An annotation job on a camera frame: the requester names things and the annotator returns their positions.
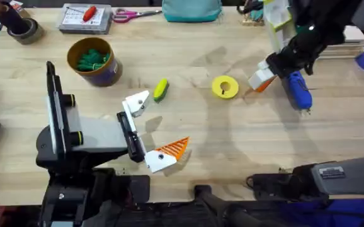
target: glue gun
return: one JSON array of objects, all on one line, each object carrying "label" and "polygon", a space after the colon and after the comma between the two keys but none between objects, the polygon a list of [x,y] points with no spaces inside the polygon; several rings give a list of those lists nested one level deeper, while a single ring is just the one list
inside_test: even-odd
[{"label": "glue gun", "polygon": [[307,110],[310,113],[312,106],[312,95],[310,94],[308,87],[299,71],[295,71],[288,76],[288,87],[290,93],[295,99],[300,110]]}]

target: orange striped object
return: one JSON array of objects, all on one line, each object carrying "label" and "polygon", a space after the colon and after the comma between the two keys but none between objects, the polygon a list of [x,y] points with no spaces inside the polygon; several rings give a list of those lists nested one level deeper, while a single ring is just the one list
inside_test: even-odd
[{"label": "orange striped object", "polygon": [[176,142],[167,144],[160,148],[156,148],[155,151],[163,152],[165,154],[174,156],[176,160],[179,160],[188,146],[189,137],[180,139]]}]

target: teal bag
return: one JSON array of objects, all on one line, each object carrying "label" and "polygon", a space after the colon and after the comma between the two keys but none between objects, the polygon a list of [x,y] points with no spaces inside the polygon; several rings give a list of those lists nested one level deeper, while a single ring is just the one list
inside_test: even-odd
[{"label": "teal bag", "polygon": [[162,0],[162,12],[168,22],[213,21],[221,10],[221,0]]}]

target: red-handled scissors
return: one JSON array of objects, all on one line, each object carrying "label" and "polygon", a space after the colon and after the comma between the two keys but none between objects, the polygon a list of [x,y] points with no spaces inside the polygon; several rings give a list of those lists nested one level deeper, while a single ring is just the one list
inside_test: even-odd
[{"label": "red-handled scissors", "polygon": [[118,8],[115,11],[115,14],[112,16],[113,21],[117,23],[126,23],[133,18],[138,18],[141,16],[151,16],[162,13],[162,10],[153,10],[153,11],[144,11],[144,12],[136,12],[129,11],[123,8]]}]

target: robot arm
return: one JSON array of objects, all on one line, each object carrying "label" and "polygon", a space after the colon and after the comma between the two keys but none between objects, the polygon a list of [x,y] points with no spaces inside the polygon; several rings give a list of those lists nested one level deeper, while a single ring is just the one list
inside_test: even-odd
[{"label": "robot arm", "polygon": [[356,22],[364,29],[363,0],[289,0],[289,11],[298,26],[308,29],[294,36],[279,53],[266,58],[269,69],[281,78],[305,69],[313,74],[312,67],[319,54],[328,46],[345,41],[346,25]]}]

